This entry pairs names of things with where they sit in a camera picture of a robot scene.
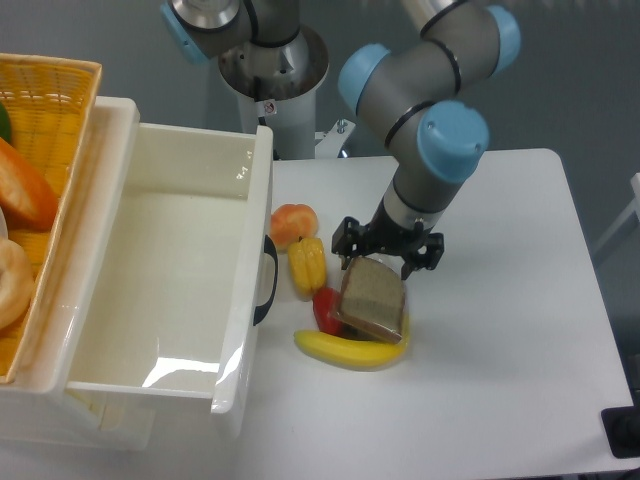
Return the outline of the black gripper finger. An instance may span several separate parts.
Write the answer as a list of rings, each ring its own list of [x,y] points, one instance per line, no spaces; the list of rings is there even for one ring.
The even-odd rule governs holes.
[[[418,248],[401,255],[404,261],[401,267],[401,279],[407,280],[413,272],[425,269],[434,270],[444,255],[444,235],[429,233]]]
[[[345,217],[332,235],[331,252],[337,255],[341,269],[346,270],[351,261],[369,254],[368,229],[353,217]]]

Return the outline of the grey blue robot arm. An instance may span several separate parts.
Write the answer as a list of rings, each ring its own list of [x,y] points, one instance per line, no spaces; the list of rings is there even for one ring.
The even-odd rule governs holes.
[[[372,220],[344,219],[331,250],[344,265],[372,254],[399,257],[408,277],[437,266],[444,238],[435,225],[488,147],[483,117],[457,95],[509,67],[521,32],[498,5],[408,1],[404,7],[418,43],[397,55],[380,44],[363,46],[338,76],[343,101],[398,167]],[[279,159],[312,153],[314,96],[328,53],[302,24],[298,2],[165,1],[160,10],[189,61],[217,60],[245,129],[270,128]]]

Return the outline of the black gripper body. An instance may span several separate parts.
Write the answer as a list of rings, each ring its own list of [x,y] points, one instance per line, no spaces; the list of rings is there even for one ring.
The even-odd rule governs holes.
[[[384,197],[367,225],[367,254],[413,254],[425,246],[427,237],[423,212],[398,197]]]

